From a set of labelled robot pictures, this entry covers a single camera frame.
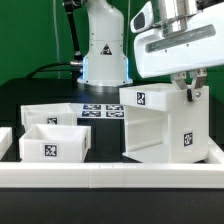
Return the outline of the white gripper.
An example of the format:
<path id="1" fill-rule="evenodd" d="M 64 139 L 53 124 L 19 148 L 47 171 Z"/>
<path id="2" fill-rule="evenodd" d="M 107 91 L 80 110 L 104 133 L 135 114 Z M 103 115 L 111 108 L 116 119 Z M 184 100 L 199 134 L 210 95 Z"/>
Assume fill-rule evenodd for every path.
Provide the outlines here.
<path id="1" fill-rule="evenodd" d="M 187 100 L 194 102 L 202 95 L 207 77 L 204 67 L 224 65 L 224 7 L 208 7 L 187 22 L 185 32 L 171 37 L 163 37 L 161 28 L 138 34 L 134 53 L 142 78 L 172 74 L 171 82 L 178 90 L 187 89 L 183 71 L 190 71 Z"/>

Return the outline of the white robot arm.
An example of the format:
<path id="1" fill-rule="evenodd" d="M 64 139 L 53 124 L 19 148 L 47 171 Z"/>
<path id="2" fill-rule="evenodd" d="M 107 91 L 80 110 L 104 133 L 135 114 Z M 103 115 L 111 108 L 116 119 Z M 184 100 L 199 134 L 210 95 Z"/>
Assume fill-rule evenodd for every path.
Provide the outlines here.
<path id="1" fill-rule="evenodd" d="M 115 87 L 130 81 L 123 53 L 123 15 L 106 0 L 87 0 L 89 51 L 79 82 Z M 143 78 L 169 75 L 192 102 L 206 69 L 224 65 L 224 0 L 148 0 L 130 21 Z"/>

